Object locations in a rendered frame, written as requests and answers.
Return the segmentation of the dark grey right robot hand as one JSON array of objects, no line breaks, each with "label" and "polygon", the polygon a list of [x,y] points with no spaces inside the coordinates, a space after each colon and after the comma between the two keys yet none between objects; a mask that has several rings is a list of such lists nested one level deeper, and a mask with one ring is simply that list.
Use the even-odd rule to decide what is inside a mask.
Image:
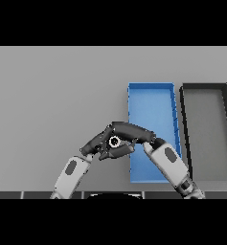
[{"label": "dark grey right robot hand", "polygon": [[149,131],[136,124],[129,122],[113,122],[111,125],[113,127],[113,136],[117,136],[121,140],[118,147],[113,148],[110,146],[110,150],[114,156],[113,159],[133,153],[136,144],[149,143],[150,146],[156,150],[166,143],[165,140],[157,138],[153,131]]}]

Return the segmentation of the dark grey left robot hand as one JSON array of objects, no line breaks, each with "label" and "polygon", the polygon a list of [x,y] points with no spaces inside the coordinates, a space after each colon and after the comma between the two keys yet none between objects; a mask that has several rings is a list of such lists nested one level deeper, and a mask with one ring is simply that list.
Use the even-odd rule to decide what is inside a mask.
[{"label": "dark grey left robot hand", "polygon": [[87,162],[91,162],[95,154],[100,153],[99,160],[105,160],[107,158],[113,159],[114,156],[110,150],[109,139],[113,136],[113,127],[108,125],[106,129],[90,140],[79,151],[83,155],[83,159]]}]

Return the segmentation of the blue pipe with pale ring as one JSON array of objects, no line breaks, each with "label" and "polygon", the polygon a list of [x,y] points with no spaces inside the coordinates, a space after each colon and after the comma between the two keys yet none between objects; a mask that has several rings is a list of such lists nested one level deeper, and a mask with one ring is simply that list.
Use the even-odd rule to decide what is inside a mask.
[{"label": "blue pipe with pale ring", "polygon": [[121,140],[117,136],[113,136],[109,139],[109,145],[113,148],[116,148],[120,145]]}]

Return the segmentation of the blue bin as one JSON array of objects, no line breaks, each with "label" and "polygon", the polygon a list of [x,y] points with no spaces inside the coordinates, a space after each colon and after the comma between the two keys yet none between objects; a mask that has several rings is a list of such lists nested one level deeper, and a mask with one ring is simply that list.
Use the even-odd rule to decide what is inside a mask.
[{"label": "blue bin", "polygon": [[[127,92],[128,121],[153,131],[158,138],[170,143],[179,156],[182,156],[174,84],[130,82]],[[135,145],[135,152],[129,158],[131,183],[168,182],[141,145]]]}]

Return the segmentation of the dark grey bin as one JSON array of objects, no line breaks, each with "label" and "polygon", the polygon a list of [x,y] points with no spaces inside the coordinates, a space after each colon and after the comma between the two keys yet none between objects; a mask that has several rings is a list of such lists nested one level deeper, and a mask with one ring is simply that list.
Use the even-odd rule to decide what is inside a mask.
[{"label": "dark grey bin", "polygon": [[179,92],[192,178],[227,181],[227,83],[183,83]]}]

